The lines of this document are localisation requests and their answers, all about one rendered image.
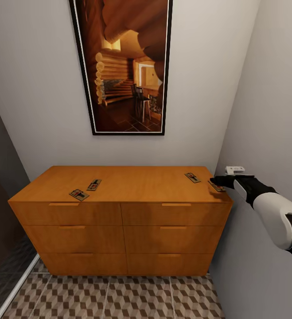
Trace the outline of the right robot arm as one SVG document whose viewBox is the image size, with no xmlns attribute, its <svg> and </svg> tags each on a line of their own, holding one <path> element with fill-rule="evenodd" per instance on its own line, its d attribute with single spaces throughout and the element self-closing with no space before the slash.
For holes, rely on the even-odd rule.
<svg viewBox="0 0 292 319">
<path fill-rule="evenodd" d="M 244 171 L 243 167 L 226 167 L 225 176 L 216 176 L 210 181 L 218 187 L 235 189 L 258 214 L 274 245 L 292 254 L 292 202 L 254 175 L 234 176 Z"/>
</svg>

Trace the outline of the mousetrap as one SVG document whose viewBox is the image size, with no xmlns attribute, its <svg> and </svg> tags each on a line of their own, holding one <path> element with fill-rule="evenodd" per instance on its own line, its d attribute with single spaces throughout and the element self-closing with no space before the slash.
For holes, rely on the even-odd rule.
<svg viewBox="0 0 292 319">
<path fill-rule="evenodd" d="M 76 189 L 76 190 L 70 192 L 69 195 L 75 197 L 76 199 L 80 200 L 81 202 L 90 196 L 79 189 Z"/>
<path fill-rule="evenodd" d="M 212 183 L 210 180 L 208 180 L 208 182 L 213 186 L 213 188 L 215 188 L 218 192 L 224 192 L 226 191 L 224 187 L 218 187 L 216 186 L 215 183 Z"/>
<path fill-rule="evenodd" d="M 194 176 L 192 173 L 186 173 L 185 174 L 191 181 L 193 181 L 194 183 L 199 183 L 201 182 L 200 179 L 198 179 L 196 176 Z"/>
<path fill-rule="evenodd" d="M 90 186 L 88 187 L 87 191 L 96 191 L 97 187 L 101 183 L 101 179 L 94 179 Z"/>
</svg>

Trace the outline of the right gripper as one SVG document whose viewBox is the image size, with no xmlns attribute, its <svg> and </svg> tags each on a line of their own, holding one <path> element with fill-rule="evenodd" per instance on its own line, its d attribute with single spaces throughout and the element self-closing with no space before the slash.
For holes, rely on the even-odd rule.
<svg viewBox="0 0 292 319">
<path fill-rule="evenodd" d="M 229 187 L 229 188 L 231 188 L 229 186 L 229 180 L 231 179 L 231 177 L 234 177 L 234 176 L 233 175 L 232 176 L 230 176 L 230 175 L 228 175 L 228 176 L 216 176 L 215 178 L 211 178 L 210 181 L 212 183 L 215 183 L 216 186 L 218 186 L 218 187 Z"/>
</svg>

